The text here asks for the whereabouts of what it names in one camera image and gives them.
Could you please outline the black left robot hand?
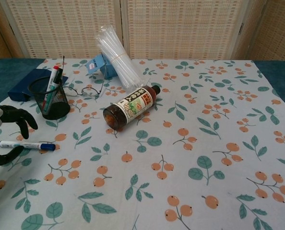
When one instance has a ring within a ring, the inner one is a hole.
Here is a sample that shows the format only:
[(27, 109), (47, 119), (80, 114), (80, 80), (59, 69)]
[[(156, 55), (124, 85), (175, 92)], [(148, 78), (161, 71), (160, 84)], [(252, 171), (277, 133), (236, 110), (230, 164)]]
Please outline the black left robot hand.
[[(28, 127), (34, 130), (38, 129), (36, 120), (28, 111), (10, 105), (0, 105), (0, 126), (3, 123), (16, 123), (24, 139), (29, 138)], [(0, 155), (0, 166), (13, 161), (23, 150), (24, 147), (19, 145), (13, 148), (9, 153)]]

